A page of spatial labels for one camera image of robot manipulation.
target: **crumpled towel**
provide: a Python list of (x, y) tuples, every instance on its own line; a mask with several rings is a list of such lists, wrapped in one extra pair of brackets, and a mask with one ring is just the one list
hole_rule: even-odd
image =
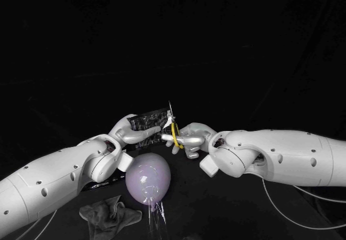
[(143, 219), (143, 212), (126, 208), (115, 196), (79, 209), (79, 215), (88, 221), (89, 240), (111, 240), (120, 230)]

